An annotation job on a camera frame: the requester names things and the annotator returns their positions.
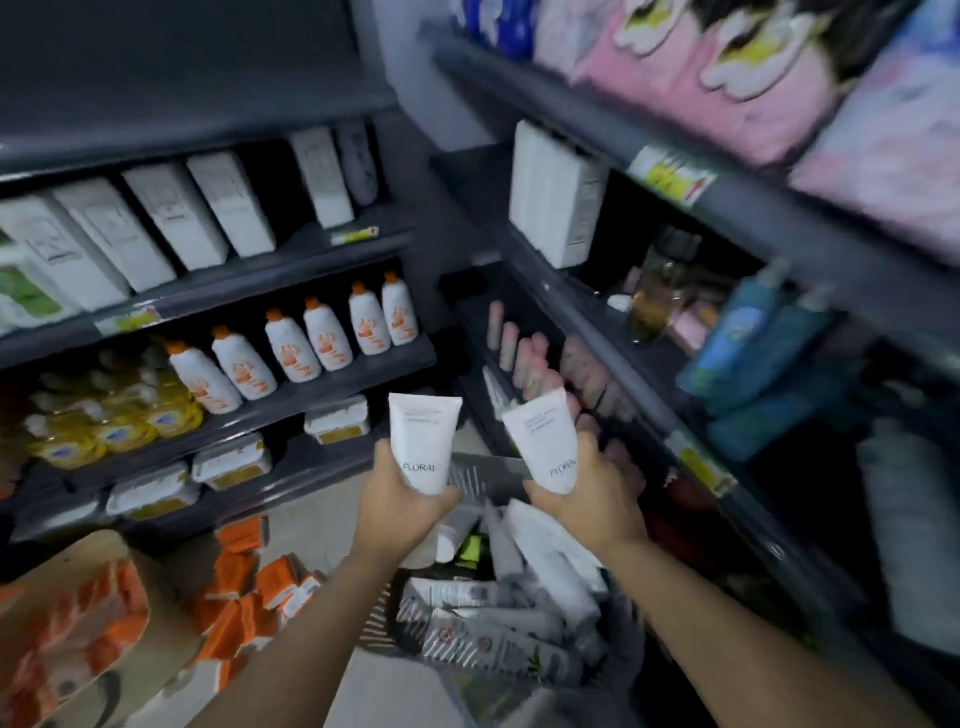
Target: large white bottle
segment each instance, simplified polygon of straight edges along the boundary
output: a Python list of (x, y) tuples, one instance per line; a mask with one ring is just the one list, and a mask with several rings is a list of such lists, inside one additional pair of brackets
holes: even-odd
[(390, 330), (380, 302), (359, 280), (353, 284), (350, 294), (350, 322), (364, 354), (383, 353), (390, 348)]
[(265, 329), (274, 356), (290, 381), (310, 381), (320, 376), (320, 362), (296, 321), (284, 316), (279, 308), (271, 308)]
[(227, 327), (214, 327), (212, 349), (220, 368), (248, 400), (259, 400), (276, 391), (274, 373), (244, 336)]
[(166, 347), (183, 386), (211, 415), (226, 415), (243, 404), (236, 387), (206, 354), (182, 341), (167, 342)]
[(333, 309), (320, 303), (316, 296), (306, 297), (303, 311), (306, 335), (310, 346), (328, 372), (336, 372), (353, 362), (353, 349)]
[(383, 278), (386, 282), (380, 298), (383, 300), (383, 315), (390, 325), (390, 338), (397, 346), (409, 344), (420, 333), (410, 289), (393, 271), (387, 271)]

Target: shelf label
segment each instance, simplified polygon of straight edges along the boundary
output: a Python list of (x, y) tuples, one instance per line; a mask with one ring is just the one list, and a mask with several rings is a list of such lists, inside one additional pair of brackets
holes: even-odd
[(717, 465), (690, 433), (675, 429), (663, 443), (715, 496), (723, 496), (736, 485), (736, 479)]
[(637, 153), (627, 174), (681, 207), (692, 207), (717, 179), (682, 155), (653, 145)]
[(142, 303), (124, 313), (98, 319), (94, 322), (94, 326), (104, 336), (115, 336), (118, 333), (130, 333), (141, 328), (156, 326), (161, 321), (163, 317), (157, 313), (156, 308), (148, 303)]
[(371, 225), (369, 228), (361, 228), (358, 231), (338, 232), (330, 235), (331, 245), (347, 245), (347, 243), (359, 243), (361, 240), (373, 240), (380, 236), (380, 228)]

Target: right hand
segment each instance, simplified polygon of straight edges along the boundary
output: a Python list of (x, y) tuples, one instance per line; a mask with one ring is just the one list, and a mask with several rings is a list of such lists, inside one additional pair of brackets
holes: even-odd
[(636, 497), (590, 432), (577, 433), (577, 482), (570, 493), (559, 496), (532, 480), (523, 486), (535, 507), (560, 522), (604, 564), (617, 546), (646, 538)]

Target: yellow dish soap bottle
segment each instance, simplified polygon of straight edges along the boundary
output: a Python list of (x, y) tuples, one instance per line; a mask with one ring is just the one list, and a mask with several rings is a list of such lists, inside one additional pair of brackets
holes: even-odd
[(93, 420), (97, 440), (110, 452), (142, 448), (158, 437), (147, 424), (147, 408), (135, 395), (112, 395), (99, 402), (84, 400), (80, 408)]
[(177, 437), (204, 423), (203, 410), (179, 379), (177, 385), (151, 387), (138, 384), (130, 389), (143, 402), (147, 410), (146, 421), (160, 437)]
[(90, 420), (83, 412), (49, 417), (30, 415), (23, 424), (33, 440), (28, 452), (55, 468), (72, 471), (107, 454), (107, 448), (93, 436)]

